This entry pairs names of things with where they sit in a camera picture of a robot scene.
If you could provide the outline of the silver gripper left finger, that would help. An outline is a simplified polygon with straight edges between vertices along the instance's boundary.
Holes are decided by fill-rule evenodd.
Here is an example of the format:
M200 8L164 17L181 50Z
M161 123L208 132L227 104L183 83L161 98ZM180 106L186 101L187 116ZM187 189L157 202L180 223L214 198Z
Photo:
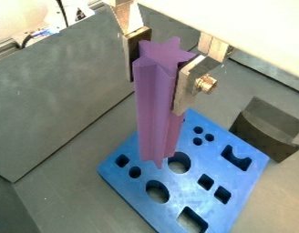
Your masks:
M109 0L120 30L128 81L133 81L132 62L140 57L139 42L151 40L152 29L143 24L140 8L133 0Z

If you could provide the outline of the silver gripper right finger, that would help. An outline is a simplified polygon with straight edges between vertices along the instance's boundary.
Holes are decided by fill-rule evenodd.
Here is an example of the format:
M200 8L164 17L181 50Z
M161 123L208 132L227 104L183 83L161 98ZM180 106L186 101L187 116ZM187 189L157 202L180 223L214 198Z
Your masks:
M177 73L176 88L171 111L180 116L194 105L198 93L210 94L218 86L211 70L218 67L232 53L234 47L202 32L198 41L199 54L181 66Z

